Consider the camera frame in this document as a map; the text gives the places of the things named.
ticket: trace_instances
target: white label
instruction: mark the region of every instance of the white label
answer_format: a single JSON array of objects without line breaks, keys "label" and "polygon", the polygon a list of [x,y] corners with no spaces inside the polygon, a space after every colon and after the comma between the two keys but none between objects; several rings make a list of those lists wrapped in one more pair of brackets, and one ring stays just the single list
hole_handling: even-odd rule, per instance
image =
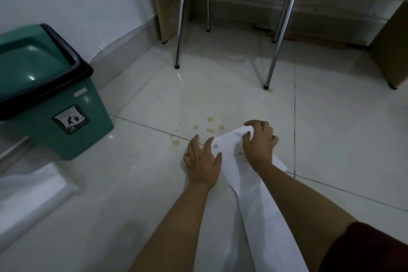
[{"label": "white label", "polygon": [[65,111],[55,115],[53,120],[68,134],[73,133],[89,122],[89,119],[77,105],[73,105]]},{"label": "white label", "polygon": [[77,92],[74,93],[75,97],[78,97],[80,95],[82,95],[84,92],[87,92],[88,90],[86,89],[86,87],[81,88],[80,90],[78,90]]}]

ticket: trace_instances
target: trash can lid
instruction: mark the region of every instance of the trash can lid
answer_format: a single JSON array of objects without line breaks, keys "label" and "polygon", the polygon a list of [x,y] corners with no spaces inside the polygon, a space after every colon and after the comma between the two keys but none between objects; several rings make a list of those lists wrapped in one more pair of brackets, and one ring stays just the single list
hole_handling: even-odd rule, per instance
[{"label": "trash can lid", "polygon": [[0,35],[0,98],[42,84],[70,68],[40,25]]}]

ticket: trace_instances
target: green trash can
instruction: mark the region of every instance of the green trash can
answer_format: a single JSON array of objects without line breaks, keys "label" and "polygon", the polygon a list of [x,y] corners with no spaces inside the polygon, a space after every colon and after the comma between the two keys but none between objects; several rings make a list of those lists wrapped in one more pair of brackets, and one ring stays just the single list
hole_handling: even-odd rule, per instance
[{"label": "green trash can", "polygon": [[74,158],[113,129],[93,72],[46,24],[0,35],[0,120]]}]

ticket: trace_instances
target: person's left hand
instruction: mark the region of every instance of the person's left hand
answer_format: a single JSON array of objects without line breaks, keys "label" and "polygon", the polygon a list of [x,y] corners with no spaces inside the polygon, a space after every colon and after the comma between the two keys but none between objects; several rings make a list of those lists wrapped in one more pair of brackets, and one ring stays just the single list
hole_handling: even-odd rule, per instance
[{"label": "person's left hand", "polygon": [[184,162],[187,166],[187,175],[190,185],[202,185],[208,190],[217,183],[221,171],[222,154],[218,153],[214,159],[211,153],[211,137],[204,144],[204,151],[198,146],[198,135],[190,141]]}]

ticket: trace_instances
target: forearm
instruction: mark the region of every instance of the forearm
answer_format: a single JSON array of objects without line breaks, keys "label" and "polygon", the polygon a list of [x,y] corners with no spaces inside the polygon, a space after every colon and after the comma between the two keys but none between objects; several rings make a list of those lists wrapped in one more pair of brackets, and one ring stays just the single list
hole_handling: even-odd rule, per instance
[{"label": "forearm", "polygon": [[129,271],[192,271],[207,195],[207,187],[187,187]]},{"label": "forearm", "polygon": [[357,220],[272,164],[254,167],[285,218],[309,271],[318,271],[329,247]]}]

